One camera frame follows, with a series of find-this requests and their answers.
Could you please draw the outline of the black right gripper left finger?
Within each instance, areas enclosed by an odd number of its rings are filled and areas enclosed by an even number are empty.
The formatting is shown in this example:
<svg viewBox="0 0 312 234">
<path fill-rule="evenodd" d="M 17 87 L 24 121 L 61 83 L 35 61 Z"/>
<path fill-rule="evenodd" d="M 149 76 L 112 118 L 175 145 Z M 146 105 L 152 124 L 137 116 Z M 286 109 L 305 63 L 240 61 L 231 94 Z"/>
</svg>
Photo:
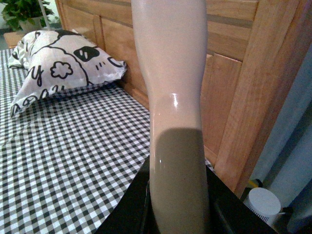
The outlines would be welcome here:
<svg viewBox="0 0 312 234">
<path fill-rule="evenodd" d="M 97 234 L 150 234 L 152 232 L 149 166 L 148 157 L 118 205 L 96 230 Z"/>
</svg>

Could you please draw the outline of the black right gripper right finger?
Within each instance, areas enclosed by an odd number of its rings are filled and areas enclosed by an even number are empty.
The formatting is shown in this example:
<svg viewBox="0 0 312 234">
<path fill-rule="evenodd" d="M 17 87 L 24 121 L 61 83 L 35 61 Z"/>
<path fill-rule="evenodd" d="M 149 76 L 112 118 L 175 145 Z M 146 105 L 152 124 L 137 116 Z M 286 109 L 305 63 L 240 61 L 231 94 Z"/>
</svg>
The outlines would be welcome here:
<svg viewBox="0 0 312 234">
<path fill-rule="evenodd" d="M 243 202 L 206 168 L 210 225 L 213 234 L 274 234 L 276 231 L 248 209 Z"/>
</svg>

